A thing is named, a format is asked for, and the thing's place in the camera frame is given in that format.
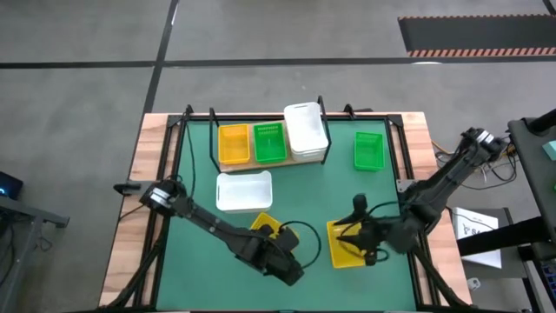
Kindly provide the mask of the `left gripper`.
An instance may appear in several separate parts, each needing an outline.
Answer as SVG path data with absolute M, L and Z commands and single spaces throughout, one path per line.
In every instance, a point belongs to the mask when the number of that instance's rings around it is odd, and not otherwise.
M 282 232 L 281 224 L 263 224 L 254 233 L 257 239 L 254 266 L 256 268 L 300 268 L 293 249 L 300 243 L 294 232 Z

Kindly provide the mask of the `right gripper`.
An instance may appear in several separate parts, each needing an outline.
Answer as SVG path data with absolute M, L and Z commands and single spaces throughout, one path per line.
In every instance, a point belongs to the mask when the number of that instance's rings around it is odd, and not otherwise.
M 333 226 L 357 224 L 361 219 L 347 216 L 333 223 Z M 336 240 L 339 245 L 348 250 L 364 250 L 364 256 L 376 256 L 380 244 L 386 240 L 394 219 L 392 217 L 365 217 L 361 221 L 358 235 L 340 234 Z

